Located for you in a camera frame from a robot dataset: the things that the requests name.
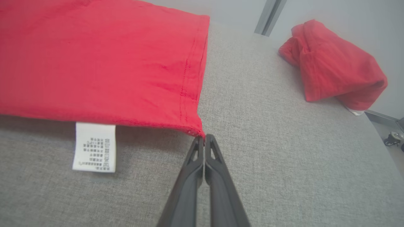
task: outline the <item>caster wheel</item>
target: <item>caster wheel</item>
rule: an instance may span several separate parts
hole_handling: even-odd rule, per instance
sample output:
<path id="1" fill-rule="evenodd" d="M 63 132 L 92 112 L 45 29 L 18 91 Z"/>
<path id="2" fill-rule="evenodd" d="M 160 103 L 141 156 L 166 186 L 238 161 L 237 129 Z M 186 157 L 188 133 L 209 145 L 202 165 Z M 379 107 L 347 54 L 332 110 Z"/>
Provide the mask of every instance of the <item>caster wheel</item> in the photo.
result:
<path id="1" fill-rule="evenodd" d="M 384 145 L 386 145 L 386 146 L 394 145 L 394 143 L 390 142 L 389 139 L 385 139 L 385 140 L 383 140 L 383 142 L 384 142 Z"/>

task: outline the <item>folded red t-shirt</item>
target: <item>folded red t-shirt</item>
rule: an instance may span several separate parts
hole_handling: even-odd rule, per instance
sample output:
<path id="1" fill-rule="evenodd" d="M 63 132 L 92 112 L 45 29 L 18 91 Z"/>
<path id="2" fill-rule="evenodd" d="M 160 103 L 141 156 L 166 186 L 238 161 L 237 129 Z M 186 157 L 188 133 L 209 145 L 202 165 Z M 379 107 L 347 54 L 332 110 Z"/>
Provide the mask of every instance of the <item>folded red t-shirt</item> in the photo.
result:
<path id="1" fill-rule="evenodd" d="M 133 0 L 3 0 L 0 20 L 0 114 L 204 135 L 208 16 Z"/>
<path id="2" fill-rule="evenodd" d="M 279 53 L 300 67 L 307 101 L 336 96 L 352 110 L 367 110 L 387 87 L 372 55 L 315 20 L 293 27 Z"/>

